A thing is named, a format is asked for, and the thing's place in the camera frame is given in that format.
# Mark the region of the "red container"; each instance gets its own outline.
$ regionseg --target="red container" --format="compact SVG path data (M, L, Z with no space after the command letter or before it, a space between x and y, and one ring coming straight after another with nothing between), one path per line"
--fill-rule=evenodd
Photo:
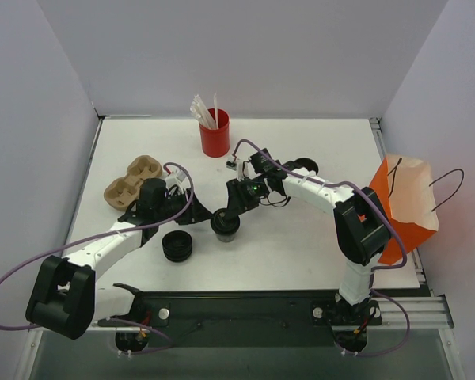
M208 109L211 116L215 117L215 109ZM203 152L213 158L225 156L229 152L229 115L222 109L218 110L219 129L207 129L199 124L200 141Z

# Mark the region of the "white wall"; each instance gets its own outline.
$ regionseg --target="white wall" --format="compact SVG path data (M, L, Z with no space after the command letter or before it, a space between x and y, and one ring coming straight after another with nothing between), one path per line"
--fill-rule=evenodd
M465 170L462 190L421 247L427 280L445 293L469 378L475 378L475 0L450 0L384 118L389 151L429 161L435 175ZM450 194L454 176L435 188Z
M100 114L380 116L447 0L39 0Z
M1 0L0 275L63 241L96 126L35 0ZM0 322L25 323L36 268L0 289ZM24 332L0 332L0 379L13 377L24 341Z

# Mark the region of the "orange paper bag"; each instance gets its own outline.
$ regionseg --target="orange paper bag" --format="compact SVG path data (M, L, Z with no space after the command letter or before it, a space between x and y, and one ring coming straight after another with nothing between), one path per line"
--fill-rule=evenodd
M427 162L396 154L387 154L371 181L370 187L377 193L406 252L438 231L432 182ZM391 239L379 262L394 264L400 259L399 244Z

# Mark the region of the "black round object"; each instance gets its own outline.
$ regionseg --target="black round object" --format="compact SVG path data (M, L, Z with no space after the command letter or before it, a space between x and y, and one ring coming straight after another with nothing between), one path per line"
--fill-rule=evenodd
M302 158L298 158L297 160L294 161L295 163L299 164L300 166L302 166L303 168L305 168L306 170L308 170L309 172L315 172L316 174L318 174L318 165L317 163L312 160L311 158L306 158L306 157L302 157Z
M192 254L192 236L185 231L171 231L162 238L161 246L168 260L180 263Z
M231 220L225 220L225 208L220 208L213 214L211 218L211 228L216 233L219 240L228 242L234 239L234 235L239 230L241 222L239 217L232 218Z

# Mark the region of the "white tabletop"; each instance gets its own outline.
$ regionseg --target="white tabletop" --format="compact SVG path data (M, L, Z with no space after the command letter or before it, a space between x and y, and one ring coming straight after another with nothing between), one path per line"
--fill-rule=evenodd
M230 121L230 145L247 138L267 147L281 162L315 160L319 176L329 181L370 183L380 157L367 120ZM242 146L238 155L254 151ZM101 128L71 240L108 230L120 216L103 192L139 155L188 169L196 195L210 211L225 207L226 182L235 172L225 158L208 158L200 147L195 120L106 119ZM193 254L183 263L168 261L162 237L171 230L192 235ZM235 240L217 240L209 221L192 226L171 222L141 249L129 253L106 272L99 284L126 283L142 291L252 291L337 289L345 257L338 248L332 215L298 199L281 209L258 207L241 216ZM402 269L380 271L378 288L419 287L412 260Z

